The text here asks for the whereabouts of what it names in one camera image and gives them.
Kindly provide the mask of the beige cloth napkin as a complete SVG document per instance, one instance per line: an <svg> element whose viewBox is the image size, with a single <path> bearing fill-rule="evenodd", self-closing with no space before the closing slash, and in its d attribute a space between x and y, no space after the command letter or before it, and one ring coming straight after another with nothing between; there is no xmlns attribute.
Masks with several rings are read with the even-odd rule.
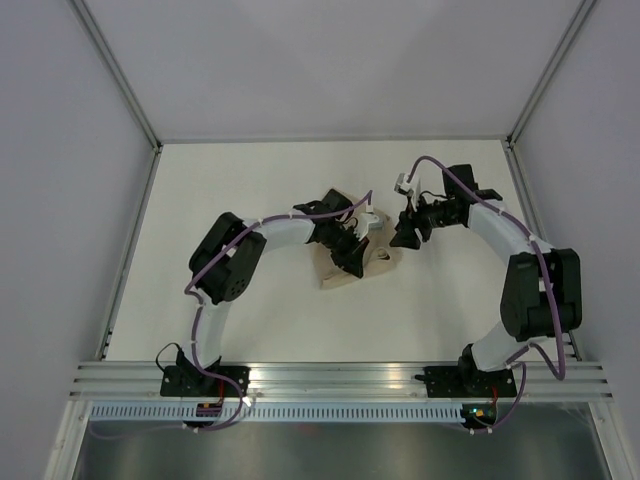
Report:
<svg viewBox="0 0 640 480"><path fill-rule="evenodd" d="M332 261L330 251L322 244L312 243L311 259L314 273L322 290L335 290L353 284L360 280L370 279L391 272L402 259L399 249L389 245L393 235L392 218L383 210L362 204L355 210L344 214L331 224L341 224L345 227L356 227L357 217L364 212L374 212L385 220L382 230L371 232L365 240L365 251L362 259L364 275L356 278L342 272Z"/></svg>

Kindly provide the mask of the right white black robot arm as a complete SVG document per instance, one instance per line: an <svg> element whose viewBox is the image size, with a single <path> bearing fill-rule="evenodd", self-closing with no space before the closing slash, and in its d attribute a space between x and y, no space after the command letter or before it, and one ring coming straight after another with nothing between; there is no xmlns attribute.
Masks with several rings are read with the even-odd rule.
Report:
<svg viewBox="0 0 640 480"><path fill-rule="evenodd" d="M493 250L506 266L497 324L465 347L458 359L459 388L478 395L494 371L509 368L540 341L563 348L564 334L582 322L581 266L577 252L557 249L532 233L493 189L482 189L468 164L442 170L444 194L423 198L417 172L399 175L395 191L407 199L390 244L418 250L434 230L461 225Z"/></svg>

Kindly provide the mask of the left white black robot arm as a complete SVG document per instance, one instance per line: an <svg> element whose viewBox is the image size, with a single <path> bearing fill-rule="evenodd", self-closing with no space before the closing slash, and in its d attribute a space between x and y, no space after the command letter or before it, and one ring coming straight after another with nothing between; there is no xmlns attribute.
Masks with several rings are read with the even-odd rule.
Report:
<svg viewBox="0 0 640 480"><path fill-rule="evenodd" d="M212 393L218 382L237 387L237 380L220 371L222 333L232 303L246 291L262 256L318 244L339 271L361 278L371 230L366 217L373 213L371 192L353 202L331 189L284 214L254 220L221 214L189 259L192 278L184 293L196 299L197 310L188 345L178 349L165 379L176 379L198 396Z"/></svg>

